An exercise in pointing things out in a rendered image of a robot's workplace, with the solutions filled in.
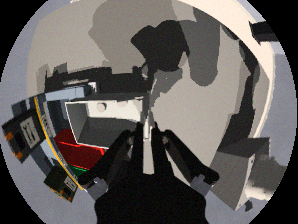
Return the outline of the red open bin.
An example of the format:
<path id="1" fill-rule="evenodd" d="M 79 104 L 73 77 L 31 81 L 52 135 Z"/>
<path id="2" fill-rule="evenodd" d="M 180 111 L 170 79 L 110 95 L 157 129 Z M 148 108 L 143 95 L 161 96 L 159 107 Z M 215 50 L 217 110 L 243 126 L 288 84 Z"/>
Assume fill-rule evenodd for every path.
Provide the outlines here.
<path id="1" fill-rule="evenodd" d="M 107 151 L 106 148 L 77 144 L 72 129 L 63 129 L 54 140 L 68 164 L 84 169 L 92 168 Z"/>

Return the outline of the green open bin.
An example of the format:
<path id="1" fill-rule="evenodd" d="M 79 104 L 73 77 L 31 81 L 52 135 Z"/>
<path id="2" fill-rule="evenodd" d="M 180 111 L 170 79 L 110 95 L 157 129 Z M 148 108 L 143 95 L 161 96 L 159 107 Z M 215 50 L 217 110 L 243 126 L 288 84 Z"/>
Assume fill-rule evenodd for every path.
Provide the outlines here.
<path id="1" fill-rule="evenodd" d="M 84 169 L 84 168 L 81 168 L 81 167 L 77 167 L 77 166 L 74 166 L 74 165 L 70 165 L 70 168 L 72 169 L 72 171 L 74 172 L 74 174 L 77 176 L 77 178 L 83 174 L 85 171 L 87 171 L 88 169 Z M 76 168 L 76 169 L 75 169 Z M 80 169 L 80 170 L 79 170 Z"/>

